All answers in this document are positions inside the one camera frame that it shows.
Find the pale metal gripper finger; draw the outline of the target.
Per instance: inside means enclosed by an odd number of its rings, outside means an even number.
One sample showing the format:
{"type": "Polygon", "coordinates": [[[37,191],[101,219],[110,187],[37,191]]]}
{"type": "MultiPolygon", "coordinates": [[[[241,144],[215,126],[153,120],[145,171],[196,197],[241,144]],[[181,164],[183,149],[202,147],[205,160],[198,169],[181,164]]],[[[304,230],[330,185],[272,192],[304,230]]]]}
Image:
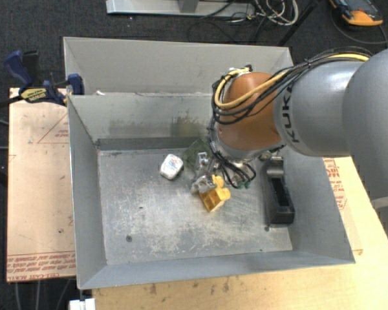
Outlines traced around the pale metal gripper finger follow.
{"type": "Polygon", "coordinates": [[[190,193],[204,193],[215,188],[213,177],[210,173],[205,173],[196,177],[190,187],[190,193]]]}
{"type": "Polygon", "coordinates": [[[210,157],[207,152],[199,152],[195,159],[194,169],[196,174],[204,174],[210,167],[210,157]]]}

